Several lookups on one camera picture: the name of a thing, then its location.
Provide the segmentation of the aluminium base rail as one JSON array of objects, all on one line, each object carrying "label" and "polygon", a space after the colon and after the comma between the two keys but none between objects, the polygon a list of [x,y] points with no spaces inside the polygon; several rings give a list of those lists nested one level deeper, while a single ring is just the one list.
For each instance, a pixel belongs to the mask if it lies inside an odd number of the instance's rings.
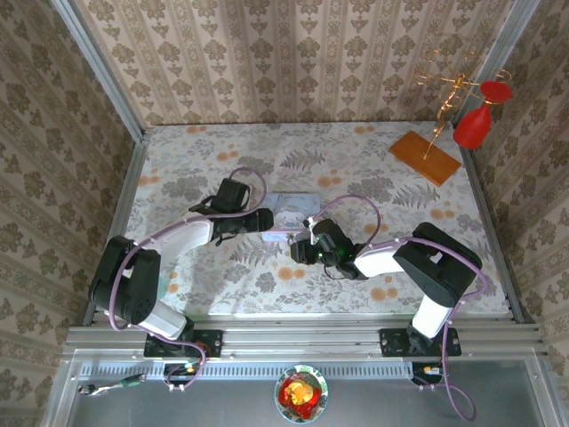
[{"label": "aluminium base rail", "polygon": [[[197,321],[196,328],[222,331],[222,361],[374,361],[383,357],[380,331],[407,323],[401,316],[212,316]],[[455,320],[453,327],[466,360],[530,359],[548,353],[538,327],[532,324],[507,318],[463,318]],[[140,330],[116,332],[98,315],[91,325],[69,330],[65,352],[140,360],[145,341]]]}]

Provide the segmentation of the grey metal shelf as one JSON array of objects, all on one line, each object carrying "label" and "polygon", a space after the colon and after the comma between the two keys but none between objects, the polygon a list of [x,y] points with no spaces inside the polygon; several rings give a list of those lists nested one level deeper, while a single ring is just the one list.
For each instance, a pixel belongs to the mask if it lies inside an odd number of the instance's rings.
[{"label": "grey metal shelf", "polygon": [[103,357],[64,362],[40,427],[569,427],[551,374],[527,361],[454,361],[447,394],[411,379],[325,379],[329,398],[314,422],[296,424],[276,408],[276,380],[205,380],[168,391],[163,378],[97,396],[77,392],[85,363],[146,362]]}]

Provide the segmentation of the red wrapped candy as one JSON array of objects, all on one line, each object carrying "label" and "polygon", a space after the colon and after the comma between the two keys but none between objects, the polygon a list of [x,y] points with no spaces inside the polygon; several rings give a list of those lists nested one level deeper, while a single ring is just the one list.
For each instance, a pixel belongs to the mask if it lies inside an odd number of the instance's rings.
[{"label": "red wrapped candy", "polygon": [[[307,401],[306,403],[304,403],[302,405],[294,405],[290,401],[290,399],[285,395],[285,388],[293,381],[301,381],[301,382],[304,382],[306,384],[309,384],[312,387],[313,392],[314,392],[312,399]],[[319,387],[318,383],[313,385],[308,380],[306,380],[306,379],[304,379],[298,375],[294,375],[293,377],[284,381],[284,383],[281,386],[280,391],[278,393],[277,400],[282,406],[284,406],[288,409],[291,409],[296,415],[299,415],[302,419],[308,420],[311,417],[312,411],[316,407],[316,405],[320,399],[320,396],[321,396],[321,388]]]}]

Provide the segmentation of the patterned ceramic bowl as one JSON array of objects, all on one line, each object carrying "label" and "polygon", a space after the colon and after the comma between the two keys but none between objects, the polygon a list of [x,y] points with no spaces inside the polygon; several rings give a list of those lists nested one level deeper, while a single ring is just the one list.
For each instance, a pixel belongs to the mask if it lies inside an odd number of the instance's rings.
[{"label": "patterned ceramic bowl", "polygon": [[[282,406],[277,400],[278,393],[285,380],[293,377],[294,375],[298,375],[308,380],[313,385],[318,383],[319,387],[321,388],[320,399],[316,407],[313,409],[311,417],[308,420],[302,419],[299,415],[296,415],[291,409]],[[304,424],[304,423],[314,422],[325,411],[327,407],[328,398],[329,398],[329,387],[322,372],[319,369],[310,365],[300,364],[300,365],[295,365],[293,367],[288,367],[285,369],[285,371],[279,376],[278,380],[276,381],[276,386],[275,386],[276,408],[284,419],[292,423]]]}]

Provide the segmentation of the red wine glass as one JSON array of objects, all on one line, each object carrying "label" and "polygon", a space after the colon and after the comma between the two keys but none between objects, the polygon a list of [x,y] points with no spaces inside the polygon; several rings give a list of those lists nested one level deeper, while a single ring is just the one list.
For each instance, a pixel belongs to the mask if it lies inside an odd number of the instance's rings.
[{"label": "red wine glass", "polygon": [[480,85],[483,95],[482,104],[471,110],[458,123],[453,132],[454,141],[464,149],[478,149],[491,130],[491,106],[509,101],[513,92],[511,88],[498,81],[486,81]]}]

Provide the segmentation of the black power connector box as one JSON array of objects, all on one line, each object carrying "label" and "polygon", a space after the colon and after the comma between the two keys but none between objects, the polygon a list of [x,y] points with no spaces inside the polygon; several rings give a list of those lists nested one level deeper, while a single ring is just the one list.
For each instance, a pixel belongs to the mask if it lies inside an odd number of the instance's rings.
[{"label": "black power connector box", "polygon": [[185,362],[183,364],[166,364],[164,366],[164,382],[174,388],[181,385],[187,386],[193,381],[199,368],[199,362]]},{"label": "black power connector box", "polygon": [[418,386],[431,386],[440,384],[443,380],[443,371],[440,364],[412,363],[413,377],[411,381]]}]

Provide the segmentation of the aluminium frame post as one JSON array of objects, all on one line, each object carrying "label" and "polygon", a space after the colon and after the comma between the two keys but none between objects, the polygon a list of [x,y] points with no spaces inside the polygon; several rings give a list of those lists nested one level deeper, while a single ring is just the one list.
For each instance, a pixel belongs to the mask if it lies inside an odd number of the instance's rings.
[{"label": "aluminium frame post", "polygon": [[475,67],[470,73],[474,83],[496,79],[506,68],[506,62],[519,41],[541,0],[488,0],[495,12],[489,18],[485,12],[479,22],[476,37],[470,43],[474,49]]},{"label": "aluminium frame post", "polygon": [[85,57],[94,75],[108,96],[116,113],[134,142],[139,144],[144,138],[144,126],[141,124],[130,102],[121,88],[115,73],[99,47],[86,19],[74,0],[50,0],[62,18],[71,36],[75,39],[80,52]]}]

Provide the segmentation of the pastel cartoon lock box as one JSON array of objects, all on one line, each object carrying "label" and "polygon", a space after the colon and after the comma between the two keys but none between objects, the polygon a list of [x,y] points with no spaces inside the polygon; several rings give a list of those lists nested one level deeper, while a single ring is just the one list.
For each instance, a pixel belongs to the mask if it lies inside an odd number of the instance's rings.
[{"label": "pastel cartoon lock box", "polygon": [[262,239],[280,243],[290,240],[286,236],[287,231],[293,231],[297,236],[306,230],[303,221],[320,212],[321,197],[309,192],[272,192],[267,194],[261,207],[270,209],[274,214],[274,227],[262,232]]}]

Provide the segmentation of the aluminium side rail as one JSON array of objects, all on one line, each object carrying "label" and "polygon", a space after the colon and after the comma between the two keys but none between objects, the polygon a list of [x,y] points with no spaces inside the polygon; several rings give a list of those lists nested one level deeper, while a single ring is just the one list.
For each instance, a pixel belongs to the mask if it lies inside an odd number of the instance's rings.
[{"label": "aluminium side rail", "polygon": [[493,214],[487,203],[487,196],[477,176],[474,161],[470,152],[464,148],[460,148],[463,166],[469,178],[469,184],[473,193],[473,197],[477,203],[477,209],[483,224],[488,246],[493,256],[494,265],[500,279],[502,290],[505,294],[506,301],[509,305],[509,310],[513,319],[517,323],[532,324],[528,312],[525,310],[519,301],[519,291],[517,290],[517,283],[512,279],[509,270],[509,264],[506,261],[504,254],[501,250],[498,235],[493,226]]},{"label": "aluminium side rail", "polygon": [[[136,195],[136,191],[138,188],[138,182],[141,177],[141,171],[144,166],[144,163],[147,158],[148,153],[148,145],[149,145],[149,133],[144,133],[139,141],[134,144],[132,156],[130,159],[130,164],[128,165],[128,169],[126,175],[124,177],[123,187],[120,192],[120,196],[118,202],[116,204],[115,214],[111,223],[110,231],[107,237],[107,243],[105,248],[103,249],[103,255],[107,249],[107,245],[110,242],[111,238],[115,236],[124,236],[128,221],[130,218],[130,212],[132,210],[133,200]],[[103,261],[104,256],[101,256],[98,263],[95,267],[95,276],[97,276],[97,272],[101,262]],[[91,292],[89,291],[89,304],[87,306],[84,320],[81,326],[90,326],[93,322],[94,315],[99,310],[99,306],[92,301]]]}]

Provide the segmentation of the floral tablecloth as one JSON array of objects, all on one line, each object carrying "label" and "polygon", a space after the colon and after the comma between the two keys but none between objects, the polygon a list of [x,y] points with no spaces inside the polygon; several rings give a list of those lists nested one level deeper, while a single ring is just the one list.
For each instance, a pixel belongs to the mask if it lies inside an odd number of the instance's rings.
[{"label": "floral tablecloth", "polygon": [[[228,176],[255,191],[317,193],[321,214],[354,242],[380,243],[431,222],[470,248],[489,279],[461,315],[497,316],[509,307],[464,169],[436,186],[397,161],[390,146],[430,122],[170,125],[150,133],[126,234],[142,239],[213,195]],[[413,314],[421,290],[403,273],[366,281],[303,266],[288,242],[245,234],[201,246],[166,267],[164,301],[200,314]]]}]

